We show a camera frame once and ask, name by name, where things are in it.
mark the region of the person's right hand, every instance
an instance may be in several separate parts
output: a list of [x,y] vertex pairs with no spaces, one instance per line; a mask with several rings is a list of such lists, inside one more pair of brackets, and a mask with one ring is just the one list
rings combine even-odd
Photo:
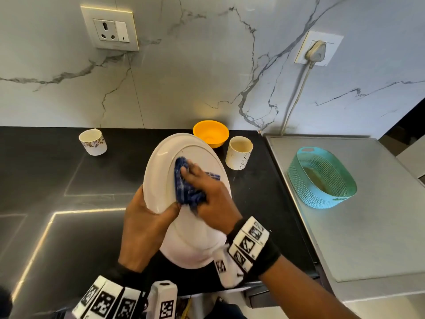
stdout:
[[181,167],[182,177],[193,187],[207,194],[207,202],[198,205],[198,215],[208,226],[228,235],[242,215],[226,186],[223,182],[208,176],[197,164],[190,160],[188,164],[190,172],[185,167]]

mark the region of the blue plastic basket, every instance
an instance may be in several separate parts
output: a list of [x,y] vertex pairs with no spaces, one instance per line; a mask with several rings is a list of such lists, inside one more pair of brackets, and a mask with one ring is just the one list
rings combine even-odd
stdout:
[[313,208],[331,208],[357,192],[356,182],[337,157],[317,147],[300,148],[288,175],[300,199]]

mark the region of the cleaning cloth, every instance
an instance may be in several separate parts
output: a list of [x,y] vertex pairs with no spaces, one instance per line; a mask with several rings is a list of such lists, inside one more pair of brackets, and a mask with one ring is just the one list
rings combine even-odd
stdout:
[[[188,204],[193,212],[196,212],[198,204],[207,201],[207,195],[199,189],[193,187],[189,182],[184,180],[180,174],[180,168],[185,167],[189,170],[187,159],[183,156],[177,158],[174,165],[174,184],[176,185],[176,199],[184,205]],[[215,180],[220,180],[220,175],[211,172],[205,172],[208,176]]]

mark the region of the marble wall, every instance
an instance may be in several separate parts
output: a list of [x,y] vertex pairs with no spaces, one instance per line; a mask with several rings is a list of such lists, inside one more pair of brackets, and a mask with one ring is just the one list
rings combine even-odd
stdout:
[[[139,53],[93,48],[80,4],[132,10]],[[0,125],[278,132],[312,29],[343,35],[288,133],[380,137],[425,97],[425,0],[0,0]]]

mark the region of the plate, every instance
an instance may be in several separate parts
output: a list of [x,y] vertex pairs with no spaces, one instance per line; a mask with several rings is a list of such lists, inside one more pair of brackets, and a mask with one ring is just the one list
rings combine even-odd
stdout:
[[[231,194],[226,171],[210,146],[192,134],[173,134],[158,144],[146,166],[143,192],[146,206],[154,213],[162,213],[176,201],[174,164],[180,156],[219,174]],[[168,228],[160,251],[177,266],[195,269],[210,263],[212,252],[225,242],[225,234],[210,228],[185,205]]]

